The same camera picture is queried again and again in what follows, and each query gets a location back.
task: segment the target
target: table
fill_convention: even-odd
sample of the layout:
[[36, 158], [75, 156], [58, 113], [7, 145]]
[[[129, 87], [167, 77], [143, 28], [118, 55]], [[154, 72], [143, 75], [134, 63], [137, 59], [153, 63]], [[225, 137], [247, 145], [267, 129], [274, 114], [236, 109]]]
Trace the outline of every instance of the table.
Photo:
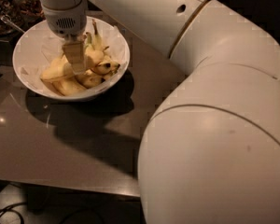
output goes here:
[[11, 66], [0, 67], [0, 180], [139, 197], [143, 132], [185, 76], [128, 31], [125, 36], [132, 52], [127, 73], [89, 102], [39, 96]]

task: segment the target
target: banana bunch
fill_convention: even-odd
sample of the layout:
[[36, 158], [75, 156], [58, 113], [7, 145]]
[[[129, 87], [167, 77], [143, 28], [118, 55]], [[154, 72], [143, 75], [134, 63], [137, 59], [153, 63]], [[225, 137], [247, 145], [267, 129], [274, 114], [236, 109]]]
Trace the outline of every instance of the banana bunch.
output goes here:
[[83, 74], [75, 75], [72, 64], [66, 55], [55, 58], [42, 72], [40, 78], [49, 82], [62, 95], [68, 96], [86, 89], [93, 88], [117, 73], [120, 64], [114, 61], [100, 36], [95, 20], [92, 20], [94, 34], [86, 33], [83, 36], [84, 66], [87, 70]]

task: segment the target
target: ribbed vent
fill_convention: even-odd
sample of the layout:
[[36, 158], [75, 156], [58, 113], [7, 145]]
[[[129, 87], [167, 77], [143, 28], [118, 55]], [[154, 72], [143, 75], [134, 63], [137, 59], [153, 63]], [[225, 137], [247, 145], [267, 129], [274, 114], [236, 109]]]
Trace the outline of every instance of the ribbed vent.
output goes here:
[[56, 21], [56, 24], [63, 29], [66, 28], [72, 28], [75, 25], [75, 20], [70, 19], [70, 18], [63, 18], [63, 19], [58, 19]]

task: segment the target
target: screw hole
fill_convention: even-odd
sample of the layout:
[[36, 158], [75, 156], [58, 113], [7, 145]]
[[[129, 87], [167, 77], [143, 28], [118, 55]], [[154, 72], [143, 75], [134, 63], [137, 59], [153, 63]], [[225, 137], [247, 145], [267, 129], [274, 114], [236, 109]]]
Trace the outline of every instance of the screw hole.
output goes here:
[[181, 13], [183, 13], [185, 10], [186, 10], [186, 5], [183, 4], [183, 5], [181, 5], [181, 6], [178, 7], [176, 13], [177, 13], [177, 14], [181, 14]]

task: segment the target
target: white bowl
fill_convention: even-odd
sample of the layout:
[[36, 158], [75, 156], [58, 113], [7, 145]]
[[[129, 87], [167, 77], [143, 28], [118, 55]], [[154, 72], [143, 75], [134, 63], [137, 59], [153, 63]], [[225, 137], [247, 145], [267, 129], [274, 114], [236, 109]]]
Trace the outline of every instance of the white bowl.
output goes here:
[[[93, 33], [92, 17], [87, 17], [85, 32]], [[61, 96], [49, 83], [40, 79], [42, 71], [61, 52], [63, 40], [42, 21], [30, 28], [18, 41], [13, 52], [13, 67], [19, 80], [31, 91], [61, 101], [86, 101], [114, 86], [126, 72], [130, 61], [129, 46], [117, 27], [96, 19], [99, 33], [110, 46], [112, 59], [120, 63], [118, 72], [102, 84], [71, 96]]]

